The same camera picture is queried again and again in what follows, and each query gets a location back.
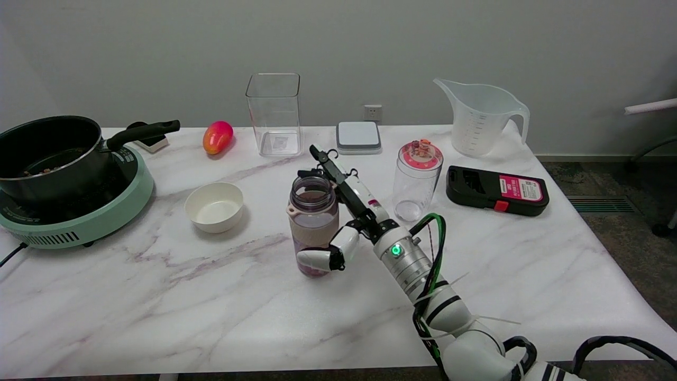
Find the black cooking pot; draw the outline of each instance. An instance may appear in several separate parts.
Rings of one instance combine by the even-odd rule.
[[[85,117],[38,119],[0,134],[0,188],[19,203],[65,203],[106,179],[111,152],[125,143],[178,131],[179,121],[154,123],[101,137]]]

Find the pot handle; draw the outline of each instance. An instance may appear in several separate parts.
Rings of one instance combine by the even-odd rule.
[[[180,128],[181,122],[174,120],[126,129],[125,131],[118,132],[117,134],[113,135],[112,138],[104,140],[99,148],[99,151],[119,151],[125,143],[133,142],[135,140],[155,138],[170,132],[179,131]]]

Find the marble table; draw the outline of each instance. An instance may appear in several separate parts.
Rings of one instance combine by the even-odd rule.
[[[536,218],[455,205],[443,180],[437,187],[432,209],[447,220],[442,273],[469,272],[454,288],[470,310],[521,322],[485,323],[505,338],[526,336],[541,360],[570,360],[601,334],[636,336],[677,357],[677,334],[521,145],[515,125],[482,160],[452,148],[451,128],[384,126],[382,154],[342,160],[390,211],[397,149],[415,138],[433,141],[446,165],[545,179],[550,205]],[[28,248],[0,268],[0,378],[433,365],[408,299],[366,240],[342,273],[308,279],[297,270],[284,208],[296,171],[314,166],[310,154],[260,157],[246,128],[212,158],[203,131],[185,128],[160,152],[144,151],[154,197],[116,234],[89,248]],[[304,127],[305,146],[333,147],[333,131]],[[183,212],[190,192],[214,181],[237,184],[246,203],[242,223],[220,235],[196,230]],[[0,252],[17,244],[0,229]],[[590,358],[644,357],[608,346]]]

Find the plastic pitcher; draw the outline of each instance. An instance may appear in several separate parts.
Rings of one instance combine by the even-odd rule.
[[[447,94],[454,109],[452,145],[468,156],[489,153],[513,115],[523,118],[522,144],[529,131],[529,109],[506,90],[491,85],[433,81]]]

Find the white cable tie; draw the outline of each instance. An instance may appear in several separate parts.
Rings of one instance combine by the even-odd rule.
[[[471,315],[471,319],[468,321],[468,323],[465,323],[461,327],[451,331],[450,334],[456,336],[456,333],[459,332],[459,331],[463,331],[463,332],[467,331],[468,327],[470,327],[474,322],[477,321],[477,318],[478,318],[477,315]]]
[[[431,337],[431,338],[424,338],[424,337],[421,337],[421,336],[419,336],[419,337],[420,337],[421,340],[437,340],[437,339],[445,338],[445,337],[451,336],[451,335],[453,335],[453,333],[447,332],[446,334],[442,334],[442,335],[438,335],[438,336],[433,336],[433,337]]]
[[[418,302],[420,302],[421,300],[426,300],[426,299],[432,298],[433,296],[435,296],[435,295],[439,294],[440,292],[442,292],[442,289],[445,288],[445,287],[447,287],[447,286],[449,286],[449,285],[443,285],[443,286],[441,286],[441,287],[437,287],[437,288],[433,289],[433,292],[429,293],[428,295],[421,296],[419,299],[416,299],[416,300],[414,301],[413,305],[416,305],[416,304],[417,304]]]
[[[465,278],[465,276],[468,275],[468,274],[470,274],[470,271],[467,272],[467,273],[465,273],[465,274],[463,274],[463,275],[461,275],[460,277],[456,278],[456,280],[453,281],[453,282],[451,282],[451,283],[449,283],[449,285],[454,285],[454,283],[456,283],[456,282],[458,282],[459,280]]]
[[[512,321],[512,320],[508,320],[508,319],[500,319],[500,318],[497,318],[497,317],[482,316],[482,315],[476,315],[476,316],[479,319],[489,319],[489,320],[495,320],[495,321],[502,321],[503,323],[508,323],[508,324],[522,325],[522,323],[520,323],[518,321]]]

